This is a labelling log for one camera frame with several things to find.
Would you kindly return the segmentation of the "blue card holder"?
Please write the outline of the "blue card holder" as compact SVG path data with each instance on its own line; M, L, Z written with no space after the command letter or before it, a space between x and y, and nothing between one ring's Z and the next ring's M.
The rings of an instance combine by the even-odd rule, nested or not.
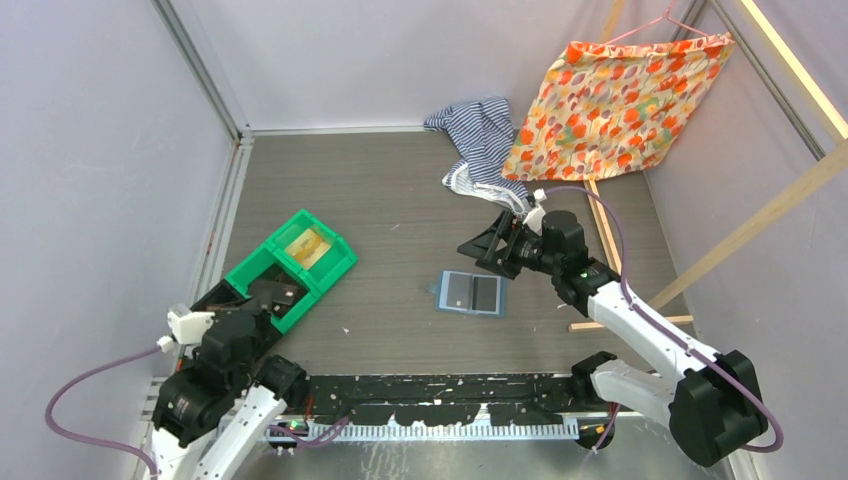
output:
M438 311L485 317L505 314L506 280L501 276L442 270L427 291Z

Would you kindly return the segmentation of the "black credit card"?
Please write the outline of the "black credit card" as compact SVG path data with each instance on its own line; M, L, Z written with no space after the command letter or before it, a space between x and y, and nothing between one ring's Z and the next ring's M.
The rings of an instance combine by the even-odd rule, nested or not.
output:
M257 279L251 284L251 295L264 310L282 316L299 301L302 288L299 284L290 284L276 280Z

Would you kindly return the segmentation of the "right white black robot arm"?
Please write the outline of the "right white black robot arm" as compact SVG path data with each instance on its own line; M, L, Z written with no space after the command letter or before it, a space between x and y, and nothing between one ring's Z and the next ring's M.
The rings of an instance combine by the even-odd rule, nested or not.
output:
M704 467L767 432L751 360L701 343L648 306L590 255L573 213L547 213L534 231L503 211L457 251L508 279L524 269L549 275L565 304L606 327L652 367L650 373L636 370L608 352L574 365L570 392L580 408L596 410L607 402L636 411L666 427L679 449Z

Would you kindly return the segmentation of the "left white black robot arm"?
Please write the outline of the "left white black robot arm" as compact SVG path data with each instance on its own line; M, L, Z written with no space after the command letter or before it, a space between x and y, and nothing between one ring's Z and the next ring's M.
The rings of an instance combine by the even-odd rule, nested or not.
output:
M266 307L170 309L167 342L194 350L161 385L150 479L230 479L280 414L307 398L306 371L268 353L282 334Z

